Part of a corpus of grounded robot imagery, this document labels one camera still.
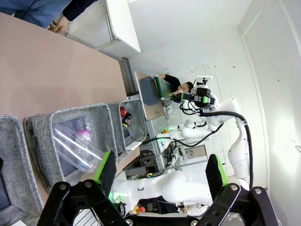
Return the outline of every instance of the red object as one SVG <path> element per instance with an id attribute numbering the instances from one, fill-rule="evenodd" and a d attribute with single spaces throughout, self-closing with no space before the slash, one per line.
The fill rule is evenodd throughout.
<path id="1" fill-rule="evenodd" d="M 140 212 L 146 212 L 146 210 L 145 210 L 145 208 L 142 206 L 142 207 L 139 207 L 138 209 L 137 209 L 137 212 L 138 213 L 140 213 Z"/>
<path id="2" fill-rule="evenodd" d="M 123 118 L 127 114 L 127 111 L 124 107 L 120 107 L 120 116 Z"/>

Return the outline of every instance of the black sleeve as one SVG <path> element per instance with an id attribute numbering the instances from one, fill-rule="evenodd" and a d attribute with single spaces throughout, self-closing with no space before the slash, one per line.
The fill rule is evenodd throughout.
<path id="1" fill-rule="evenodd" d="M 69 5 L 63 10 L 63 15 L 72 21 L 85 11 L 96 0 L 72 0 Z"/>
<path id="2" fill-rule="evenodd" d="M 181 85 L 180 81 L 176 77 L 171 76 L 169 74 L 165 75 L 164 80 L 167 81 L 170 84 L 171 89 L 172 89 L 173 92 L 177 91 L 178 87 Z"/>

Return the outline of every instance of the pink label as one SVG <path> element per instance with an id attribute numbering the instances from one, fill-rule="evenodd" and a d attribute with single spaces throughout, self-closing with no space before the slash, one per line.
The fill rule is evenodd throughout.
<path id="1" fill-rule="evenodd" d="M 77 132 L 79 135 L 84 137 L 87 141 L 91 142 L 91 133 L 88 130 L 81 130 Z"/>

